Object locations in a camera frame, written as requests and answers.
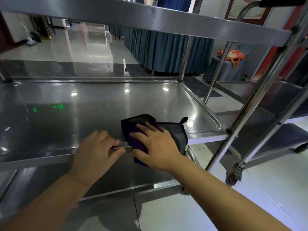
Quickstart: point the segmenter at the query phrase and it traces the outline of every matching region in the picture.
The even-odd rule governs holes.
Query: orange bag
[[[221,57],[222,53],[223,53],[223,50],[220,49],[219,52],[217,53],[219,58]],[[238,66],[241,60],[245,60],[245,59],[246,59],[246,56],[242,54],[240,50],[230,50],[227,55],[226,61],[231,61],[232,67],[235,68]]]

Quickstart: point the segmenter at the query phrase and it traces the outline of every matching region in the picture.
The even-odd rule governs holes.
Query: hand
[[[140,124],[137,124],[137,127],[146,135],[130,133],[132,137],[138,139],[148,149],[148,154],[138,149],[133,150],[135,157],[151,168],[170,172],[176,159],[182,155],[172,136],[165,128],[160,127],[160,131],[148,122],[145,124],[147,127]]]
[[[77,149],[68,175],[90,188],[125,153],[120,148],[108,156],[108,150],[119,143],[107,131],[94,131]]]

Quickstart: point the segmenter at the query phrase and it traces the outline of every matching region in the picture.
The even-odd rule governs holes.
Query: black handle grip
[[[259,7],[282,7],[303,5],[306,0],[261,0]]]

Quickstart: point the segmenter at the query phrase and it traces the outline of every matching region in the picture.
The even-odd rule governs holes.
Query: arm
[[[172,174],[192,195],[220,231],[234,230],[289,230],[275,217],[248,198],[182,156],[169,132],[146,123],[137,124],[146,135],[131,133],[148,149],[146,154],[134,150],[135,156],[148,166]]]
[[[88,189],[125,153],[108,150],[119,144],[108,132],[94,131],[79,146],[71,170],[53,183],[20,213],[0,227],[2,231],[58,230]]]

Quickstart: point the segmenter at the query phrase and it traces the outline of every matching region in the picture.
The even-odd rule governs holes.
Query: cleaning cloth
[[[179,152],[184,155],[185,154],[185,147],[187,144],[187,135],[184,129],[183,124],[187,121],[188,117],[182,118],[179,123],[170,123],[170,122],[156,122],[156,119],[148,114],[142,114],[139,116],[131,117],[128,119],[121,120],[121,127],[122,132],[124,134],[125,140],[135,149],[139,149],[148,154],[147,148],[142,144],[139,140],[133,138],[129,135],[132,132],[140,132],[145,134],[141,131],[136,124],[141,124],[145,126],[145,122],[148,122],[152,126],[155,126],[159,129],[159,126],[167,129],[172,138],[174,139],[176,146],[179,149]],[[134,158],[134,162],[143,166],[147,166],[146,164],[142,163],[137,158]]]

